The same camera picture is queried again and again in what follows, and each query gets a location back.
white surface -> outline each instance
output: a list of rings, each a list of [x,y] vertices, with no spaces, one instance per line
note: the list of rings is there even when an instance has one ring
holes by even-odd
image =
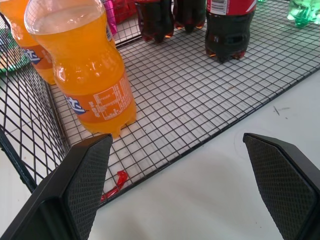
[[[320,168],[319,78],[317,72],[99,209],[89,239],[281,240],[259,195],[242,136],[252,132],[295,144]],[[0,154],[2,234],[29,193]]]

cola bottle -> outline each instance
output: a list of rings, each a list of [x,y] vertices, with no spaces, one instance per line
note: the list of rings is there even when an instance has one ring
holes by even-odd
[[[257,0],[207,0],[205,49],[223,63],[242,58],[250,40]]]
[[[172,0],[135,0],[138,23],[143,40],[161,43],[174,34]]]
[[[202,29],[206,21],[206,0],[174,0],[173,15],[177,29],[184,27],[187,33],[194,28]]]

orange soda bottle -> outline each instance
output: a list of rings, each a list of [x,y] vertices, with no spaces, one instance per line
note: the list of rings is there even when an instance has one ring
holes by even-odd
[[[87,130],[116,138],[136,120],[125,65],[108,41],[100,0],[30,0],[24,22],[51,54],[56,84]]]
[[[50,54],[27,32],[24,24],[25,9],[29,0],[0,0],[0,12],[11,23],[14,40],[30,59],[39,75],[49,84],[55,84]]]

bottle label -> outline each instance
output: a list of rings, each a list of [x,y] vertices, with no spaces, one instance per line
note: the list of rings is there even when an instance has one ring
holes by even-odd
[[[246,15],[256,9],[257,0],[207,0],[206,9],[217,15]]]
[[[109,41],[109,42],[110,42],[110,41],[112,40],[112,38],[113,38],[111,29],[110,29],[110,26],[109,26],[108,23],[106,24],[106,37],[108,38],[108,41]]]
[[[112,87],[88,95],[64,95],[79,120],[101,123],[121,114],[134,99],[126,72]]]
[[[41,45],[22,47],[22,50],[36,69],[52,69],[51,56]]]

wire basket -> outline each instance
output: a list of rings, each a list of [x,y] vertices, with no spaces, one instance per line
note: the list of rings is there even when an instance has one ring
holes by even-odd
[[[156,44],[139,38],[134,14],[117,24],[115,40],[137,104],[137,121],[114,139],[103,190],[103,194],[113,194],[103,198],[101,205],[202,146],[320,68],[319,27],[296,28],[286,18],[287,9],[287,1],[259,3],[245,58],[223,64],[205,54],[206,26],[192,34],[176,30],[172,38]],[[27,172],[20,174],[34,186],[72,145],[93,136],[77,120],[57,86],[48,91],[46,87],[30,66],[1,78],[1,129],[17,153],[16,158],[9,158],[26,166]],[[10,97],[13,88],[16,100]],[[33,148],[26,153],[28,144]],[[119,173],[127,175],[123,185],[117,183]]]

